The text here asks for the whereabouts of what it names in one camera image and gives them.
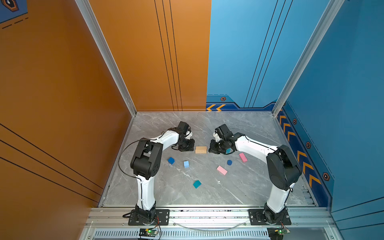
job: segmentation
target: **yellow arrow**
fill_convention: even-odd
[[[310,169],[313,170],[313,167],[312,167],[311,165],[309,165],[309,164],[306,163],[306,162],[303,162],[303,173],[304,173],[304,175],[305,175],[305,167],[309,167]]]
[[[286,116],[283,116],[283,115],[280,116],[280,125],[281,125],[281,119],[282,119],[282,118],[287,118],[287,117],[286,117]]]
[[[285,127],[290,127],[291,125],[289,125],[289,123],[284,123],[283,126],[284,126],[284,133],[285,133]]]
[[[222,108],[222,107],[224,107],[224,106],[225,106],[225,104],[223,104],[223,105],[221,105],[220,107],[216,108],[216,110],[217,110],[217,111],[221,111],[220,108]]]
[[[315,180],[316,182],[318,182],[318,183],[321,184],[321,182],[320,182],[319,179],[315,178],[314,176],[312,176],[312,175],[310,174],[310,187],[311,187],[311,188],[312,188],[312,180]]]
[[[296,136],[296,134],[294,133],[294,132],[290,132],[290,131],[288,131],[288,142],[289,142],[289,136],[290,135],[294,135],[294,136]]]
[[[207,110],[208,110],[208,111],[212,111],[212,110],[211,110],[211,107],[213,107],[213,106],[215,106],[215,105],[216,105],[216,104],[212,104],[211,106],[209,106],[209,107],[207,108]]]
[[[297,161],[300,162],[300,155],[307,157],[307,155],[303,152],[297,151]]]

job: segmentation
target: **metal bracket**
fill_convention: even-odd
[[[129,226],[149,226],[149,225],[144,224],[144,222],[142,222],[142,221],[135,220],[136,215],[137,215],[137,213],[135,212],[135,210],[132,210],[131,215],[129,217],[129,221],[128,221]],[[157,218],[157,217],[159,218],[159,225],[160,226],[168,225],[168,223],[169,223],[169,221],[168,221],[169,220],[169,209],[156,209],[155,218]],[[156,224],[157,224],[156,220],[154,221],[154,223],[151,223],[151,225],[156,225]]]
[[[271,225],[266,222],[265,216],[263,214],[264,209],[249,209],[249,220],[251,222],[251,225]],[[291,219],[288,215],[288,212],[286,212],[283,216],[283,224],[284,225],[291,225]]]

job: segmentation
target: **marble floor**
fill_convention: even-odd
[[[180,121],[188,123],[193,132],[195,146],[209,148],[212,134],[218,126],[226,124],[233,132],[241,132],[248,137],[270,145],[287,145],[278,123],[269,112],[139,112],[133,120],[127,144],[142,137],[159,136],[168,128],[177,127]],[[132,144],[121,156],[121,167],[133,175],[130,162],[137,144]],[[267,165],[261,160],[246,154],[248,162],[240,160],[240,152],[231,155],[195,154],[179,152],[167,148],[162,153],[159,172],[155,176],[156,205],[175,204],[245,204],[264,206],[268,200],[272,183],[269,180]],[[175,159],[170,165],[169,157]],[[184,168],[183,161],[189,161]],[[228,173],[222,175],[216,168],[224,167]],[[195,189],[193,183],[199,180],[202,185]],[[295,184],[287,205],[306,205],[302,178]],[[137,182],[116,168],[104,201],[104,206],[135,205],[137,202]]]

